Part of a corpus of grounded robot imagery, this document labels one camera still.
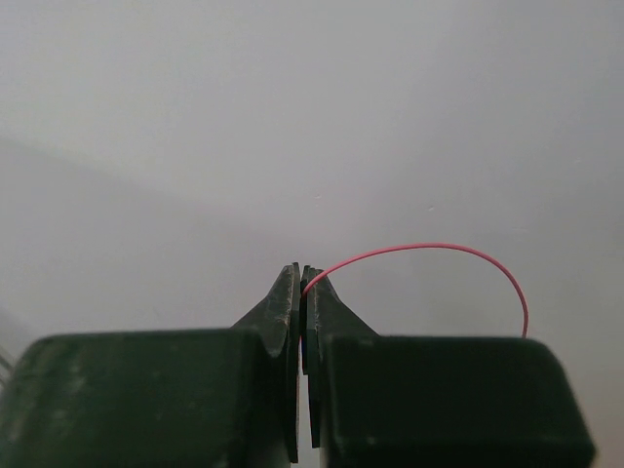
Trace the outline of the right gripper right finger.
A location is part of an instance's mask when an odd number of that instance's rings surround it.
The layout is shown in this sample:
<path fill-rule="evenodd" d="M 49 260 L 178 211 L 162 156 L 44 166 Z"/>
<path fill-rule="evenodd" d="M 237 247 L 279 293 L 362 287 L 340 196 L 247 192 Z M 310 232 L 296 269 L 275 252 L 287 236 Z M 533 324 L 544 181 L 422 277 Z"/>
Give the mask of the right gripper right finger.
<path fill-rule="evenodd" d="M 589 467 L 560 361 L 514 337 L 382 335 L 306 267 L 301 351 L 325 467 Z"/>

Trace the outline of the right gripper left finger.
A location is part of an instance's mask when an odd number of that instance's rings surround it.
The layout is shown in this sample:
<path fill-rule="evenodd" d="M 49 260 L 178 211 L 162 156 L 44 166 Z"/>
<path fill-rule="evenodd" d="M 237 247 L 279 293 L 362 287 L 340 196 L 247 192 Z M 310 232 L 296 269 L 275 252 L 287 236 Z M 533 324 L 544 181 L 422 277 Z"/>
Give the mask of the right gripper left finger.
<path fill-rule="evenodd" d="M 300 273 L 221 329 L 57 334 L 1 395 L 5 467 L 289 467 Z"/>

